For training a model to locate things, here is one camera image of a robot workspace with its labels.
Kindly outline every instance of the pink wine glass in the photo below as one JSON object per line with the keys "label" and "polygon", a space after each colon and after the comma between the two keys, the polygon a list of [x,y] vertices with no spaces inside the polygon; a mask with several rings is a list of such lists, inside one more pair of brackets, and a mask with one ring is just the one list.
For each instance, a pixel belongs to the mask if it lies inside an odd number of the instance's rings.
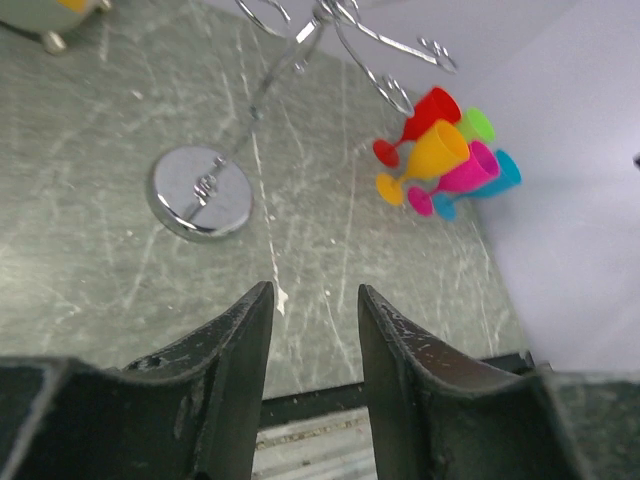
{"label": "pink wine glass", "polygon": [[409,203],[420,215],[433,214],[432,196],[439,192],[466,193],[486,185],[500,175],[498,159],[484,143],[469,144],[469,160],[440,177],[438,186],[430,192],[411,187],[407,194]]}
{"label": "pink wine glass", "polygon": [[373,142],[373,151],[384,165],[396,168],[400,163],[400,157],[396,149],[400,144],[408,141],[417,141],[424,132],[429,130],[436,120],[444,119],[455,124],[462,118],[462,113],[454,98],[441,87],[432,88],[413,108],[415,114],[408,118],[404,124],[404,130],[400,140],[389,143],[378,138]]}

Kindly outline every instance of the chrome base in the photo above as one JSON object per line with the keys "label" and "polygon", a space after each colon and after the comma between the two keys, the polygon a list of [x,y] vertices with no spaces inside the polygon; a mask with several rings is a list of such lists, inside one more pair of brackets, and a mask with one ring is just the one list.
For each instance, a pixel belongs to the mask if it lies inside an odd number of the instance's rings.
{"label": "chrome base", "polygon": [[187,240],[220,238],[238,230],[251,216],[251,184],[232,161],[227,160],[216,174],[214,194],[206,201],[196,195],[194,187],[219,156],[208,147],[178,147],[161,156],[149,172],[151,210],[168,229]]}

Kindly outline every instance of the floor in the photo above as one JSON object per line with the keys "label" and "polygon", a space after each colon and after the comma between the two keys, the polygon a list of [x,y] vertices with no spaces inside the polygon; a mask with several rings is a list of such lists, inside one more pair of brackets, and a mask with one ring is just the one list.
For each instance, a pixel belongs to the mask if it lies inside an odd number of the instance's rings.
{"label": "floor", "polygon": [[362,379],[357,287],[474,357],[525,341],[474,207],[385,204],[370,145],[398,125],[361,71],[318,54],[276,85],[236,161],[254,189],[237,234],[188,243],[144,196],[159,155],[230,145],[281,40],[197,1],[119,0],[65,36],[0,29],[0,352],[121,367],[260,280],[278,298],[265,396]]}
{"label": "floor", "polygon": [[255,480],[374,480],[366,409],[307,420],[258,434]]}

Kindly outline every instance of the yellow wine glass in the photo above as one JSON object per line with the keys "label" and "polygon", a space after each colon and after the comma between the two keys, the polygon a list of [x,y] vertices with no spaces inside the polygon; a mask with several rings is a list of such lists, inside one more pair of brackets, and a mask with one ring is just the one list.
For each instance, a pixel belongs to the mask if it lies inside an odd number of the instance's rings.
{"label": "yellow wine glass", "polygon": [[469,159],[469,146],[464,136],[446,120],[438,120],[416,142],[407,170],[397,179],[388,173],[376,178],[378,193],[387,203],[399,206],[404,203],[402,185],[416,178],[429,180],[453,170]]}

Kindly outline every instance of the wine glass holder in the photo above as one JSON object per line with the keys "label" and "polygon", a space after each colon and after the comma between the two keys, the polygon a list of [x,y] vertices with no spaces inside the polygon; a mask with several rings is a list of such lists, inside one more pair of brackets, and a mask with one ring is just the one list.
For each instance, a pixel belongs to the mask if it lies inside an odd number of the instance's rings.
{"label": "wine glass holder", "polygon": [[188,240],[218,238],[237,230],[249,220],[253,204],[251,185],[232,158],[254,134],[271,86],[287,69],[304,73],[327,28],[335,29],[340,42],[378,94],[406,117],[414,115],[407,92],[393,76],[378,76],[365,64],[347,40],[347,28],[448,73],[457,71],[447,49],[435,40],[418,36],[420,48],[412,48],[364,25],[357,0],[316,0],[309,21],[295,33],[290,32],[289,13],[278,1],[258,1],[277,11],[284,21],[284,33],[265,23],[244,0],[235,0],[253,24],[269,34],[286,38],[286,45],[250,99],[249,124],[229,149],[181,146],[162,155],[148,177],[147,199],[151,210],[167,228]]}

